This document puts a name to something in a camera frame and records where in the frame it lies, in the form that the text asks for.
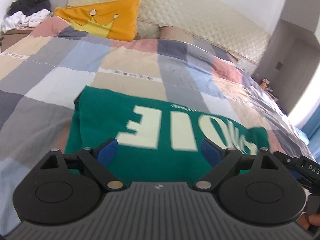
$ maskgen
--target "cream headboard cover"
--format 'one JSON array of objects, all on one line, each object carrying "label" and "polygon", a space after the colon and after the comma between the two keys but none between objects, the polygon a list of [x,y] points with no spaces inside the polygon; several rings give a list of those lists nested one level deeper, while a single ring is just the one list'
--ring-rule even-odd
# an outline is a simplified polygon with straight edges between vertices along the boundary
[{"label": "cream headboard cover", "polygon": [[[108,0],[68,0],[77,6]],[[218,0],[141,0],[139,21],[174,26],[258,64],[270,35]]]}]

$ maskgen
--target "black device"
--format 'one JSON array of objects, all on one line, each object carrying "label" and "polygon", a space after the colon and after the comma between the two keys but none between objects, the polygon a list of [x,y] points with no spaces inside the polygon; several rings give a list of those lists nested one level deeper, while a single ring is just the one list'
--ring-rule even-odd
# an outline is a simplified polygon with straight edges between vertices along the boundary
[{"label": "black device", "polygon": [[[201,152],[212,169],[192,188],[186,182],[126,187],[105,168],[116,151],[114,138],[75,154],[49,151],[15,189],[22,223],[5,239],[320,239],[317,228],[296,223],[306,202],[301,185],[314,199],[320,193],[320,166],[303,156],[267,148],[244,155],[206,138]],[[319,209],[315,203],[309,212]]]}]

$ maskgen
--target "pink fabric square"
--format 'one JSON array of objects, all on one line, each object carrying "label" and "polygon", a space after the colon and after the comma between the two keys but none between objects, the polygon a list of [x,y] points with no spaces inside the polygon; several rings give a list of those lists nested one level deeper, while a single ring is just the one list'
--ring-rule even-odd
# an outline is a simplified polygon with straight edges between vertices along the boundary
[{"label": "pink fabric square", "polygon": [[31,35],[34,37],[53,37],[57,36],[63,29],[70,24],[58,16],[50,17],[36,27]]},{"label": "pink fabric square", "polygon": [[111,45],[114,48],[125,47],[143,52],[158,52],[158,39],[147,39],[138,41],[114,41]]},{"label": "pink fabric square", "polygon": [[214,61],[212,64],[212,74],[214,76],[232,81],[234,83],[241,84],[242,83],[242,74],[240,71],[234,66],[233,63],[230,64],[221,60],[218,57],[214,57]]},{"label": "pink fabric square", "polygon": [[276,135],[273,133],[272,130],[267,130],[267,133],[268,133],[268,141],[269,141],[269,144],[270,144],[270,152],[275,152],[275,151],[279,151],[279,152],[282,152],[282,153],[285,153],[284,150],[282,149]]}]

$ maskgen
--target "bedspread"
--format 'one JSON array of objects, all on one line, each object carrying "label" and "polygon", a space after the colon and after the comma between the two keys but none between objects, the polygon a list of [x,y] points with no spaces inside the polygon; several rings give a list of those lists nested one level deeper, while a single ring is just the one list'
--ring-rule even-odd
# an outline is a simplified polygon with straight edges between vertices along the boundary
[{"label": "bedspread", "polygon": [[313,158],[275,102],[242,70],[172,40],[110,40],[59,17],[0,55],[0,233],[19,219],[12,194],[51,149],[65,149],[74,100],[91,86],[263,127],[270,150]]}]

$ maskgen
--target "green shirt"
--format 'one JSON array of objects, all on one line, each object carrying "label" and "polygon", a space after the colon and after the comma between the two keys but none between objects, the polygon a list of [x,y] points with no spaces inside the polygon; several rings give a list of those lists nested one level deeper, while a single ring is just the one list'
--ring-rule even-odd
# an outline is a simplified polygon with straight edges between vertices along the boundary
[{"label": "green shirt", "polygon": [[246,129],[220,115],[86,87],[75,101],[66,153],[95,148],[112,137],[119,147],[108,170],[126,185],[131,181],[194,184],[211,169],[201,155],[205,137],[245,154],[269,147],[263,127]]}]

